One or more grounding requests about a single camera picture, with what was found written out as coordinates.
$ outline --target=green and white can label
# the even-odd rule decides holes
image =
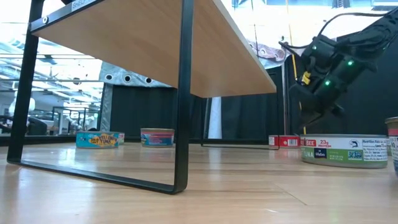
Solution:
[[[398,136],[390,136],[392,159],[398,162]]]
[[[302,136],[302,159],[342,164],[387,163],[388,138],[328,138]]]

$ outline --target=red can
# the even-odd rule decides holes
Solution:
[[[268,137],[268,145],[272,149],[300,147],[300,136],[273,135]]]

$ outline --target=can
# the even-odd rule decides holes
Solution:
[[[389,137],[388,141],[387,141],[387,155],[388,156],[392,156],[392,152],[391,152],[391,141],[392,141],[392,136]]]
[[[301,135],[302,160],[352,168],[385,168],[387,136],[360,134]]]
[[[390,149],[392,160],[394,162],[394,169],[398,176],[398,117],[387,118],[386,124],[388,127],[388,136],[390,140]]]
[[[144,147],[172,147],[174,129],[141,128],[141,144]]]
[[[119,145],[124,144],[124,133],[119,133]]]
[[[119,146],[119,133],[106,131],[78,131],[76,147],[87,149],[109,149]]]
[[[300,136],[271,135],[268,137],[268,145],[271,149],[300,147]]]

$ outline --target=blue can label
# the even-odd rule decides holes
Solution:
[[[119,146],[119,133],[106,134],[106,133],[84,133],[80,132],[76,135],[76,147],[118,147]]]
[[[173,136],[169,133],[142,133],[144,146],[173,146]]]

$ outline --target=metal can lid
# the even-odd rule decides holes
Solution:
[[[299,135],[272,134],[272,135],[269,135],[269,137],[298,137],[299,138],[300,136]]]
[[[301,138],[387,138],[378,134],[301,134]]]
[[[393,118],[387,118],[385,123],[392,123],[392,122],[398,122],[398,117],[393,117]]]
[[[167,129],[167,128],[141,128],[141,131],[174,131],[174,129]]]

